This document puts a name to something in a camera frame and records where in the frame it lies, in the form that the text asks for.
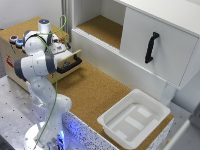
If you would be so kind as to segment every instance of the cabinet door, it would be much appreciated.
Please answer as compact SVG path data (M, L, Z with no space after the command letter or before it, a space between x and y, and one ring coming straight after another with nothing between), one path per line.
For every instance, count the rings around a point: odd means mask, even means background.
M160 36L154 40L153 60L146 64L145 56L154 32ZM179 86L197 41L191 34L127 8L120 54Z

